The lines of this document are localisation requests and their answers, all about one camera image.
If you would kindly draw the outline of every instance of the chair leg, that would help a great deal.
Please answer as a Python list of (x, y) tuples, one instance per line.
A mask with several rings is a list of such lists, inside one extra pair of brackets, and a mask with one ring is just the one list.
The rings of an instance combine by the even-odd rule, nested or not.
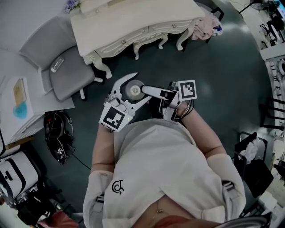
[(81, 99), (82, 99), (82, 100), (85, 100), (85, 95), (84, 95), (84, 90), (83, 90), (83, 88), (80, 89), (79, 92), (80, 92), (80, 97), (81, 97)]
[(94, 79), (94, 81), (97, 81), (97, 82), (103, 82), (103, 79), (102, 78), (99, 78), (99, 77), (96, 77), (95, 79)]

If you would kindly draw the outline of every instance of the gray chair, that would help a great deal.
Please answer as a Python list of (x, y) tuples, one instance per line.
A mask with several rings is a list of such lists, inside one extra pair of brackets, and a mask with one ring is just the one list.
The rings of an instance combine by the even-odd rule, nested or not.
[[(56, 16), (43, 24), (26, 41), (20, 53), (41, 70), (49, 69), (51, 85), (61, 101), (78, 91), (85, 100), (83, 88), (93, 81), (103, 81), (95, 77), (91, 66), (79, 55), (71, 23), (65, 18)], [(58, 56), (64, 61), (53, 73), (50, 68)]]

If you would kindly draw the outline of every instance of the dark floor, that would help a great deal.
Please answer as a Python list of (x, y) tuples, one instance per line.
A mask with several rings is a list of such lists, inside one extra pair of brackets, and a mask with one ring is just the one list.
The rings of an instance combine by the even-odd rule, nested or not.
[[(178, 36), (170, 35), (163, 50), (158, 49), (157, 42), (143, 46), (137, 61), (131, 47), (116, 57), (103, 59), (113, 77), (105, 85), (93, 83), (88, 86), (86, 102), (75, 94), (76, 108), (68, 110), (73, 121), (76, 155), (82, 162), (91, 166), (106, 95), (118, 78), (132, 72), (139, 72), (138, 79), (145, 84), (159, 87), (166, 87), (170, 81), (195, 79), (198, 96), (195, 108), (218, 134), (231, 156), (237, 143), (237, 132), (259, 130), (258, 104), (272, 96), (265, 63), (242, 17), (229, 2), (215, 2), (225, 13), (223, 35), (212, 38), (208, 44), (189, 41), (186, 51), (179, 52), (175, 46)], [(269, 142), (269, 161), (273, 138), (267, 133), (259, 136)], [(43, 130), (35, 135), (32, 144), (46, 165), (47, 178), (62, 189), (67, 202), (81, 212), (90, 171), (74, 157), (60, 166), (45, 145)]]

